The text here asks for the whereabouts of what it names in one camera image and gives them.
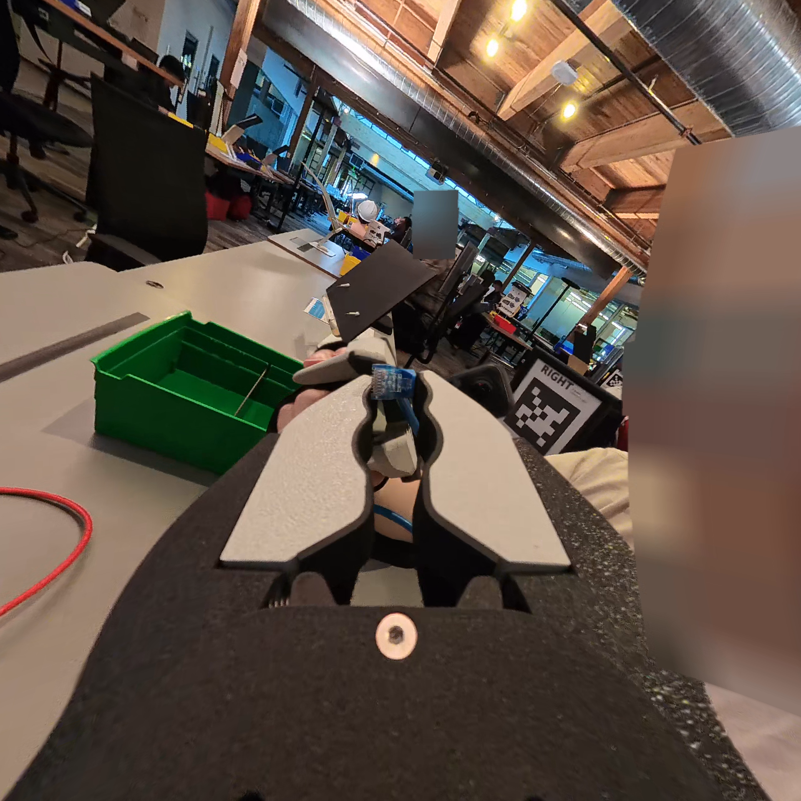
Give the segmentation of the red storage bin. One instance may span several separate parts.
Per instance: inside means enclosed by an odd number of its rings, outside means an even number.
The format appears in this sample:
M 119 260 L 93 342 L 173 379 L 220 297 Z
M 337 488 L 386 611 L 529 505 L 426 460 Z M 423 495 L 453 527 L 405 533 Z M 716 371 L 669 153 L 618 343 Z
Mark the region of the red storage bin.
M 252 199 L 247 194 L 239 194 L 233 199 L 226 199 L 206 191 L 205 200 L 207 219 L 210 221 L 245 221 L 253 209 Z

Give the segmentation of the silver spiral duct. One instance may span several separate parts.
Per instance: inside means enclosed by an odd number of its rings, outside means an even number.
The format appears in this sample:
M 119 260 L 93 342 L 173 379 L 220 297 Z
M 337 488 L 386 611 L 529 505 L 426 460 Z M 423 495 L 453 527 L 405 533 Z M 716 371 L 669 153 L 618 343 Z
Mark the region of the silver spiral duct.
M 732 135 L 800 125 L 800 21 L 791 2 L 615 5 Z

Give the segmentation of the person's right hand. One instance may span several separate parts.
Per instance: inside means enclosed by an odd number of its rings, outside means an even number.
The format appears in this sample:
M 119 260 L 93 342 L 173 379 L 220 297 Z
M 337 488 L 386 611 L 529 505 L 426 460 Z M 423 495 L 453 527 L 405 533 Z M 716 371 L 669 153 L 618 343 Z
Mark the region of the person's right hand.
M 310 368 L 326 360 L 346 352 L 346 347 L 337 349 L 323 348 L 319 349 L 312 355 L 304 360 L 303 367 Z M 278 434 L 282 433 L 286 426 L 291 423 L 296 416 L 301 415 L 307 408 L 319 402 L 326 395 L 331 393 L 332 389 L 329 385 L 324 385 L 322 388 L 306 386 L 302 391 L 298 392 L 293 400 L 288 400 L 278 410 L 275 419 L 275 430 Z

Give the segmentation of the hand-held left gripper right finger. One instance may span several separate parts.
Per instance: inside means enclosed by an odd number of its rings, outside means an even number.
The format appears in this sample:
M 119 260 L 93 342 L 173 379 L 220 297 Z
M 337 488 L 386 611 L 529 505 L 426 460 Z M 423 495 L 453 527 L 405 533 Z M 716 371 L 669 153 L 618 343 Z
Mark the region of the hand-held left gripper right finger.
M 430 371 L 418 449 L 426 515 L 495 566 L 561 573 L 571 561 L 506 427 Z

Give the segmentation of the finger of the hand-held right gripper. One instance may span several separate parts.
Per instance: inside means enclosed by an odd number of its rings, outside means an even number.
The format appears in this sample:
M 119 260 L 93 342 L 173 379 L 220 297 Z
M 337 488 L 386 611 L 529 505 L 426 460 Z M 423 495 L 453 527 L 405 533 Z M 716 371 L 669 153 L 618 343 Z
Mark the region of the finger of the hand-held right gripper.
M 389 425 L 384 431 L 373 431 L 373 449 L 368 468 L 387 478 L 408 478 L 415 475 L 418 455 L 409 425 Z

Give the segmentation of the long grey ceiling duct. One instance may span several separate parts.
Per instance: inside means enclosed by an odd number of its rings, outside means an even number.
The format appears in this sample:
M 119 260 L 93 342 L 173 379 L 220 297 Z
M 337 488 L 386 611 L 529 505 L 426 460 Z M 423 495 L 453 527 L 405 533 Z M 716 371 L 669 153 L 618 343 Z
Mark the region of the long grey ceiling duct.
M 528 235 L 539 234 L 566 256 L 609 278 L 620 267 L 646 275 L 647 256 L 620 243 L 591 209 L 563 199 L 536 164 L 510 155 L 393 55 L 380 55 L 317 2 L 267 2 L 262 23 L 368 108 L 411 138 L 447 176 Z

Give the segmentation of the green plastic bin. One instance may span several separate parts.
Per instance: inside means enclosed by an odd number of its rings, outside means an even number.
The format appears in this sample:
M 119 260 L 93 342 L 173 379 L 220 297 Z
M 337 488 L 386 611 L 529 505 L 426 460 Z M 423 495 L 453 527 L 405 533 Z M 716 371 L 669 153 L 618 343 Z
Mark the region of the green plastic bin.
M 92 359 L 95 433 L 217 476 L 257 445 L 302 362 L 183 312 Z M 246 413 L 234 413 L 270 365 Z

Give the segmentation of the thin metal pin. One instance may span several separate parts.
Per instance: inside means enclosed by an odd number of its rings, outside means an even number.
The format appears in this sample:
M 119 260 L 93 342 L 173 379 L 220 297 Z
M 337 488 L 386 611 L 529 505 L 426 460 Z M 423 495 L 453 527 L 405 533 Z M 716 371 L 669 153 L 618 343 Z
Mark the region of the thin metal pin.
M 243 400 L 239 403 L 239 406 L 236 408 L 234 416 L 239 417 L 246 413 L 246 409 L 249 405 L 252 404 L 254 400 L 254 395 L 256 394 L 259 387 L 264 382 L 264 379 L 267 377 L 267 374 L 270 370 L 270 365 L 267 365 L 262 373 L 258 376 L 258 378 L 254 381 L 253 385 L 248 389 L 247 393 L 245 394 Z

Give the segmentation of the framed marker sign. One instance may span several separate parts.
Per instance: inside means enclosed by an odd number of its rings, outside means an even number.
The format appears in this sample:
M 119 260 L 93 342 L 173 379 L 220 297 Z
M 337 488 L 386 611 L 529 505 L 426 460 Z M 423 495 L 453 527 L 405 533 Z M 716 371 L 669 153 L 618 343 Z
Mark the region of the framed marker sign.
M 541 455 L 617 444 L 621 400 L 545 353 L 516 371 L 513 394 L 503 423 Z

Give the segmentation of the black flat board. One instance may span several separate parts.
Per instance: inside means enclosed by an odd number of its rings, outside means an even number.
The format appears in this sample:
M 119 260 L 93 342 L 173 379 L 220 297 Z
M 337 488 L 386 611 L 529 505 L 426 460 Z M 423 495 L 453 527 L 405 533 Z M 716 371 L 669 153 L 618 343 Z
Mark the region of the black flat board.
M 351 342 L 435 276 L 396 242 L 378 247 L 326 290 L 340 338 Z

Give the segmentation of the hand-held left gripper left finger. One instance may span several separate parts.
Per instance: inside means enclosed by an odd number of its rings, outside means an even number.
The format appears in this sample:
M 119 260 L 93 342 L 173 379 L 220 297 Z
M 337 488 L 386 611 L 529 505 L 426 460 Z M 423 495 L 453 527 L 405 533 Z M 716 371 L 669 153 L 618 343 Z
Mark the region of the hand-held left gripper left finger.
M 374 411 L 367 375 L 326 395 L 278 435 L 219 560 L 226 567 L 360 569 L 374 539 Z

